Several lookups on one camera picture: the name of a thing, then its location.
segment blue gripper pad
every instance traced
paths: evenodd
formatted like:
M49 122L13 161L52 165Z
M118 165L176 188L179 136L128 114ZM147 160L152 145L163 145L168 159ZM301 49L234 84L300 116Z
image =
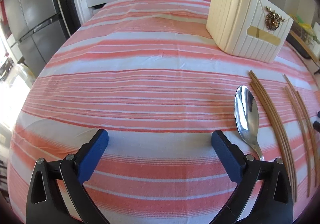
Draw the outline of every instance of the blue gripper pad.
M88 181L93 174L94 169L97 167L98 162L103 155L108 143L109 143L109 135L106 130L100 129L96 133L99 135L97 139L91 144L91 142L87 143L86 145L91 145L91 148L84 155L83 159L78 165L78 181L80 184L83 182Z
M221 130L212 133L211 145L218 155L231 181L239 184L246 166L244 154L235 144L230 143Z

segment cream-colored container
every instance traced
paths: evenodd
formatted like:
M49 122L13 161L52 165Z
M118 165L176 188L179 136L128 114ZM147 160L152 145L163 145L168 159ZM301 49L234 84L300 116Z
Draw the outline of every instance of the cream-colored container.
M274 31L266 27L266 7L285 19ZM268 0L211 0L206 27L224 52L272 62L292 22L289 15Z

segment spoon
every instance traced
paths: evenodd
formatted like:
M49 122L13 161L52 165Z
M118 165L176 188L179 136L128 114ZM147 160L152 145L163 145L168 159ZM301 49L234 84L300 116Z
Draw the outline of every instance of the spoon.
M246 86L240 86L236 91L235 118L241 138L258 154L260 160L264 161L257 141L259 129L258 107L252 93Z

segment bundle of chopsticks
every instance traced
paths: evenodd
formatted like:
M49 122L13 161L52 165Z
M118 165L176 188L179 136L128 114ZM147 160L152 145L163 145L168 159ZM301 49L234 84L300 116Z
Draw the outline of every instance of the bundle of chopsticks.
M293 160L292 151L289 145L289 139L288 139L287 133L284 129L283 123L276 110L276 107L274 106L272 100L270 99L267 91L262 86L259 79L252 72L252 70L249 72L249 76L252 79L252 82L250 83L250 85L252 86L257 97L259 98L260 103L262 104L269 118L271 126L275 132L276 139L280 148L281 156L289 176L291 190L292 190L292 199L293 199L293 202L295 203L297 201L297 175L294 167L294 160Z
M304 104L301 95L298 91L296 91L293 87L293 85L291 84L290 80L287 78L286 75L284 75L284 78L286 79L286 81L288 82L290 89L293 93L293 95L295 96L300 109L302 110L304 119L306 120L306 124L307 124L307 128L310 134L310 139L311 139L311 146L312 146L312 151L313 151L313 155L314 155L314 161L315 161L315 171L316 171L316 177L315 177L315 187L318 185L318 181L319 181L319 160L318 160L318 152L317 152L317 146L316 146L316 141L315 141L315 136L314 136L314 132L313 132L313 127L310 121L310 116L308 113L308 110L306 108L306 105ZM304 147L305 147L305 151L306 151L306 160L307 160L307 168L308 168L308 189L307 189L307 196L309 197L310 195L310 189L311 189L311 162L310 162L310 151L309 151L309 145L308 145L308 139L307 139L307 135L304 129L304 125L302 123L302 118L300 116L300 111L298 109L298 106L296 104L295 99L293 98L292 94L290 93L288 87L286 86L285 91L287 92L287 95L291 101L293 110L297 116L300 128L301 128L301 133L302 133L302 137L303 137L303 142L304 142Z

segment striped tablecloth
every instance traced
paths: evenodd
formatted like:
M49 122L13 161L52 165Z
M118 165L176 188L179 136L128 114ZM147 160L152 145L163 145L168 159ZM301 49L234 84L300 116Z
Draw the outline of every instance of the striped tablecloth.
M271 64L219 50L205 28L209 2L108 3L53 56L31 89L11 141L9 194L23 221L35 160L75 153L104 128L109 145L84 185L111 223L209 223L236 186L211 147L212 132L221 129L245 154L254 154L240 139L233 114L236 89L249 86L251 69L271 96L290 139L299 184L294 206L298 217L311 196L306 196L303 139L283 89L283 74L300 91L313 120L320 110L319 91L288 45ZM279 147L257 103L258 142L265 159L273 161L280 156ZM311 165L313 195L313 154ZM260 185L241 217L249 214ZM78 217L61 183L60 188L71 214Z

